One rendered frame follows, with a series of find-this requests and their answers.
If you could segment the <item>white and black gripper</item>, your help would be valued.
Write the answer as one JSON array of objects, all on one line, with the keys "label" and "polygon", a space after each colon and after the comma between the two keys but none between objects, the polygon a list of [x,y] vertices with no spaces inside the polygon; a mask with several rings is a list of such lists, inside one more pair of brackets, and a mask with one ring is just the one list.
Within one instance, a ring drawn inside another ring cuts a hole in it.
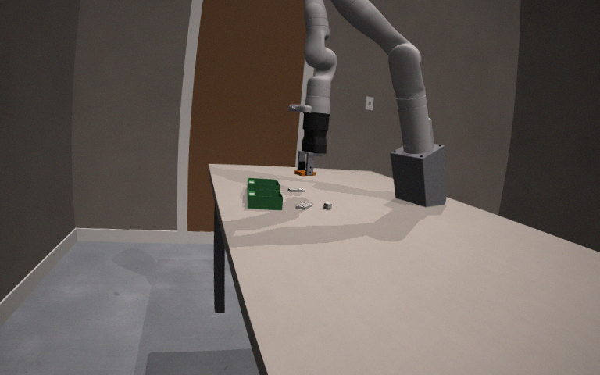
[{"label": "white and black gripper", "polygon": [[[306,176],[312,176],[314,156],[322,156],[327,153],[326,136],[329,127],[330,98],[307,95],[305,105],[289,105],[288,111],[304,113],[302,128],[304,129],[304,138],[302,150],[298,151],[297,170],[305,170]],[[307,154],[306,168],[305,154]]]}]

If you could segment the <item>green bin rack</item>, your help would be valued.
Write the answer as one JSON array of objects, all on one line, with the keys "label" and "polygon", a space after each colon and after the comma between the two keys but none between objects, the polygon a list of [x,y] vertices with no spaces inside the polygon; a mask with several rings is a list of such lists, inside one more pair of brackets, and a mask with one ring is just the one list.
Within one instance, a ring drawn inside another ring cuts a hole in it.
[{"label": "green bin rack", "polygon": [[282,210],[283,196],[277,180],[248,178],[248,209]]}]

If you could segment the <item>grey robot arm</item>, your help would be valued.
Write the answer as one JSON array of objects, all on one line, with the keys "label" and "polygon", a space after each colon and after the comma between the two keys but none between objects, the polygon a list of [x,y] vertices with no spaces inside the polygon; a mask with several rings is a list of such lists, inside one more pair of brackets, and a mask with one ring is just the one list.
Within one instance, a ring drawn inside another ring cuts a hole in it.
[{"label": "grey robot arm", "polygon": [[[434,137],[420,68],[420,51],[390,25],[369,0],[331,1],[355,29],[375,41],[388,55],[404,152],[429,152],[434,148]],[[308,79],[306,96],[329,98],[337,57],[324,44],[324,40],[330,36],[330,30],[323,0],[304,0],[304,13],[304,56],[308,65],[316,68],[315,76]]]}]

